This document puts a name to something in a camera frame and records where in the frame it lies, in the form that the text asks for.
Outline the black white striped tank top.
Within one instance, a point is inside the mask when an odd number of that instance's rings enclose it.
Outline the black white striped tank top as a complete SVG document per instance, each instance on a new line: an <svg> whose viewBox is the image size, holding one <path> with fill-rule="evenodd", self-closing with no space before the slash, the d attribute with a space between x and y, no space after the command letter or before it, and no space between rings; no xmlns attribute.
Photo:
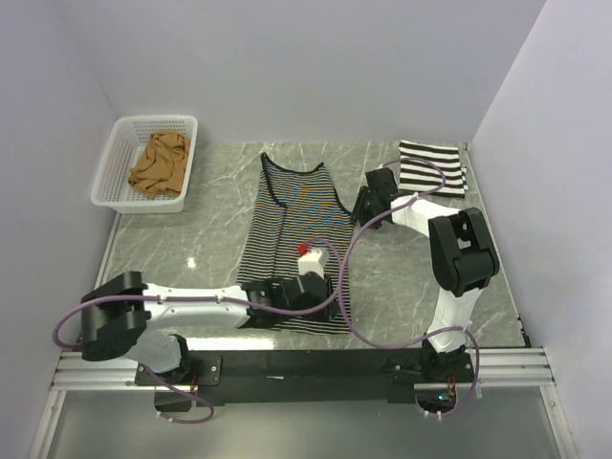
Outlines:
<svg viewBox="0 0 612 459"><path fill-rule="evenodd" d="M399 190L464 199L468 190L467 169L455 145L400 141Z"/></svg>

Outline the striped tank tops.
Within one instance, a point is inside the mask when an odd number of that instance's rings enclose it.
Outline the striped tank tops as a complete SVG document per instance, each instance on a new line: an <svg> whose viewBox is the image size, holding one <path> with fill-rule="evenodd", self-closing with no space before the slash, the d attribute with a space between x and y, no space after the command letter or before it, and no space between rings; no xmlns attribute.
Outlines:
<svg viewBox="0 0 612 459"><path fill-rule="evenodd" d="M341 203L324 163L294 171L260 155L261 172L237 283L273 281L280 287L298 276L298 247L315 238L330 242L340 260L353 236L351 212ZM349 329L334 302L306 317L252 310L244 328L290 330L311 335L344 335Z"/></svg>

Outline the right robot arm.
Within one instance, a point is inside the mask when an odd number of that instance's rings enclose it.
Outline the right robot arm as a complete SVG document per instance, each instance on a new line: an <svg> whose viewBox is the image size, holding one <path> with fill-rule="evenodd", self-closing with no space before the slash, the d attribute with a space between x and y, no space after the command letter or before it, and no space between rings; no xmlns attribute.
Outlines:
<svg viewBox="0 0 612 459"><path fill-rule="evenodd" d="M423 376L439 382L459 365L474 306L500 269L486 219L478 208L448 208L416 193L401 194L388 167L366 174L353 219L361 226L374 220L370 227L377 229L382 224L380 214L385 221L428 238L440 290L419 362Z"/></svg>

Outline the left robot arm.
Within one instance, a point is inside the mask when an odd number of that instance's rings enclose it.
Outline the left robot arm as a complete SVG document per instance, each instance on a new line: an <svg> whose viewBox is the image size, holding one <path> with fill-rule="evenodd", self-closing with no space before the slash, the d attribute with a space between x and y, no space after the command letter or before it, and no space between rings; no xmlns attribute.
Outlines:
<svg viewBox="0 0 612 459"><path fill-rule="evenodd" d="M271 329L292 318L328 325L339 313L329 275L266 278L222 289L177 289L146 283L139 272L120 274L82 301L81 356L85 361L125 357L166 382L191 371L186 340L168 331L190 325Z"/></svg>

